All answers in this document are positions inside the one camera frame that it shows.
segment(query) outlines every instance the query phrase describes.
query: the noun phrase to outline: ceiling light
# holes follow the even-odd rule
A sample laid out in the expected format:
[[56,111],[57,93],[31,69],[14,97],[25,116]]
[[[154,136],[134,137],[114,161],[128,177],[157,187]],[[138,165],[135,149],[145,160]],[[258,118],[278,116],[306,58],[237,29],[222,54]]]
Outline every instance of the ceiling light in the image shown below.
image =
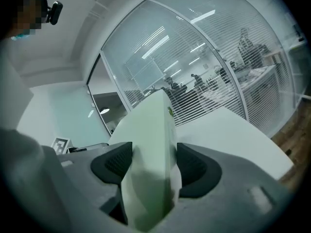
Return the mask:
[[159,28],[158,30],[156,30],[154,33],[152,33],[152,35],[145,41],[145,43],[142,44],[143,45],[146,45],[147,42],[150,40],[150,38],[152,38],[156,33],[158,33],[159,31],[161,31],[162,29],[164,29],[164,27],[162,26],[161,28]]
[[154,38],[156,38],[160,33],[162,33],[165,29],[162,29],[161,31],[159,31],[157,34],[155,34],[152,38],[150,38],[148,41],[146,41],[144,43],[144,45],[146,46],[149,42],[151,42]]
[[142,58],[146,59],[150,54],[152,54],[155,50],[157,50],[159,47],[161,47],[165,42],[169,40],[169,36],[165,36],[162,40],[160,40],[158,43],[156,43],[148,52],[146,52]]
[[134,52],[134,53],[137,53],[137,51],[141,48],[141,46]]
[[91,117],[91,115],[93,114],[94,110],[91,110],[91,112],[88,114],[88,118]]
[[109,110],[110,110],[109,108],[103,107],[103,108],[101,109],[101,114],[105,114],[105,113],[107,113]]
[[194,52],[194,51],[196,51],[198,48],[200,48],[200,47],[202,47],[202,46],[204,46],[204,45],[205,45],[205,43],[199,45],[198,47],[196,47],[195,49],[191,50],[190,52]]
[[[179,71],[177,71],[176,73],[174,73],[172,76],[174,76],[175,74],[177,74],[177,73],[180,72],[180,71],[181,71],[181,69],[180,69]],[[172,76],[171,76],[171,77],[172,77]]]
[[190,22],[191,22],[191,23],[196,23],[197,21],[200,21],[200,20],[202,20],[202,19],[204,19],[204,18],[206,18],[206,17],[209,17],[209,16],[211,16],[211,15],[213,15],[213,14],[215,14],[215,10],[212,10],[212,11],[210,11],[210,12],[207,12],[207,13],[201,15],[200,17],[197,17],[197,18],[191,20]]
[[200,57],[197,58],[197,59],[195,59],[194,61],[190,62],[190,63],[189,63],[189,66],[190,66],[192,63],[196,62],[198,59],[200,59]]
[[174,66],[175,64],[178,63],[178,60],[176,62],[174,62],[173,64],[171,64],[168,68],[166,68],[163,72],[166,72],[168,69],[170,69],[172,66]]

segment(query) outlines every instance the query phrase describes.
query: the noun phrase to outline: wooden floor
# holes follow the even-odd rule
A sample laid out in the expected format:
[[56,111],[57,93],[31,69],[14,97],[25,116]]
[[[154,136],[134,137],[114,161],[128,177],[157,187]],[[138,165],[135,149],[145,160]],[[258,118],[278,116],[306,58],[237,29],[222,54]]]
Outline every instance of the wooden floor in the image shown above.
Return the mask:
[[302,100],[297,111],[272,140],[294,163],[280,182],[295,191],[311,159],[311,100]]

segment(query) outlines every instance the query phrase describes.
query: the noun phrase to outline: wall-mounted camera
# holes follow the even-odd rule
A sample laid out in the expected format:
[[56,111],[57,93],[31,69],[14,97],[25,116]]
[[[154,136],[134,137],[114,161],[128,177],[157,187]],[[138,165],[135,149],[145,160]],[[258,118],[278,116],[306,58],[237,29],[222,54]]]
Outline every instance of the wall-mounted camera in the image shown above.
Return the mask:
[[53,3],[52,8],[48,6],[48,16],[46,22],[55,25],[63,9],[63,4],[59,1]]

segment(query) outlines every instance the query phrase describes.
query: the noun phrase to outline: white table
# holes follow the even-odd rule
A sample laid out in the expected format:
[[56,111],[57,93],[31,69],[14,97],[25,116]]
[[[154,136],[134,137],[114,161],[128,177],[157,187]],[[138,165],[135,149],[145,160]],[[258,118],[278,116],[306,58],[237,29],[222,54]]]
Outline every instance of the white table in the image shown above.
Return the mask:
[[[247,75],[247,79],[244,82],[240,82],[243,93],[246,94],[250,92],[253,87],[256,87],[256,85],[259,83],[264,83],[272,75],[276,76],[275,67],[276,65],[271,65],[267,67],[252,69]],[[203,96],[207,99],[213,100],[220,105],[231,102],[234,98],[236,98],[235,89],[231,84],[227,84],[226,89],[206,91],[203,93]]]
[[224,107],[176,127],[176,132],[178,142],[245,158],[276,180],[293,166],[287,155],[265,134]]

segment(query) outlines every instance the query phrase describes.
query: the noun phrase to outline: glass partition wall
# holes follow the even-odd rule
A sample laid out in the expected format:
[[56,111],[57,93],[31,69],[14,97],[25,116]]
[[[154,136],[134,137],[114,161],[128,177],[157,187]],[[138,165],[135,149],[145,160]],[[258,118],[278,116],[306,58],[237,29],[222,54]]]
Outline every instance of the glass partition wall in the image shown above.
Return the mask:
[[111,135],[122,118],[127,115],[127,110],[100,56],[98,56],[87,85],[92,94],[94,109],[100,114],[104,125]]
[[271,137],[299,102],[282,45],[246,0],[146,0],[101,54],[130,110],[162,89],[176,126],[224,106]]

